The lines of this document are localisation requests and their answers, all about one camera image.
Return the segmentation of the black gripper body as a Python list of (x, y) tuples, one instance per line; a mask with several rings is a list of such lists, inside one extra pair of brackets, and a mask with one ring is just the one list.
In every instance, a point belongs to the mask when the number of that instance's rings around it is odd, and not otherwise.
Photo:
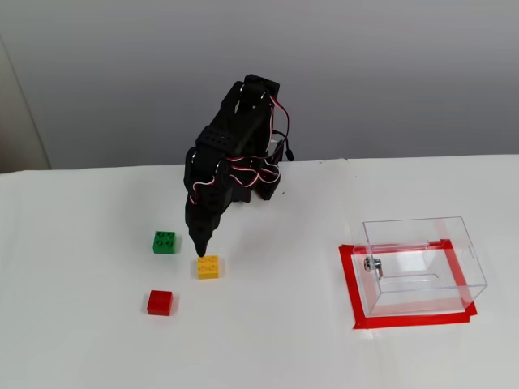
[(220, 190), (202, 189), (196, 196), (188, 195), (185, 221), (188, 227), (203, 222), (218, 227), (221, 221), (224, 195)]

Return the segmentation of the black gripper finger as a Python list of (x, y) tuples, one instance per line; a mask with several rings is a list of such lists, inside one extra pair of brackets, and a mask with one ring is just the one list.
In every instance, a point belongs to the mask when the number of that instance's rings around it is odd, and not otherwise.
[(188, 223), (189, 236), (199, 257), (203, 256), (203, 225), (198, 221)]
[(212, 238), (214, 230), (218, 228), (219, 220), (206, 220), (200, 226), (200, 256), (204, 257), (207, 252), (208, 243)]

